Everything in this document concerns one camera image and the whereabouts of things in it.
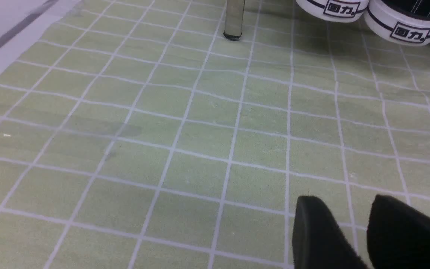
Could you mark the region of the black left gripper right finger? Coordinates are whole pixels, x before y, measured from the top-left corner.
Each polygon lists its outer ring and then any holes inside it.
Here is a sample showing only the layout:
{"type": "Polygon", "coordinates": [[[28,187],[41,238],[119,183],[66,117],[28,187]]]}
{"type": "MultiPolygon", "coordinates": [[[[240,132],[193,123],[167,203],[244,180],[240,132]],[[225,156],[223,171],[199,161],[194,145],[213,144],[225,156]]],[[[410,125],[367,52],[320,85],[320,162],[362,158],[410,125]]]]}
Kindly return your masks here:
{"type": "Polygon", "coordinates": [[[430,269],[430,217],[394,197],[376,195],[367,249],[376,269],[430,269]]]}

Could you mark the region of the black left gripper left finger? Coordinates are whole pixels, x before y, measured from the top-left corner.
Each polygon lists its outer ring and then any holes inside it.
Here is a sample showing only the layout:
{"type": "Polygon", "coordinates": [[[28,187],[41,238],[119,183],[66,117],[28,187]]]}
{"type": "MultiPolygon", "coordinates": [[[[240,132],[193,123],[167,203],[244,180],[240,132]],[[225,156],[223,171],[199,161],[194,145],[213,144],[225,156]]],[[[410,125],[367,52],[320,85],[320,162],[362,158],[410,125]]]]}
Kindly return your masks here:
{"type": "Polygon", "coordinates": [[[294,268],[367,269],[320,198],[297,198],[292,231],[294,268]]]}

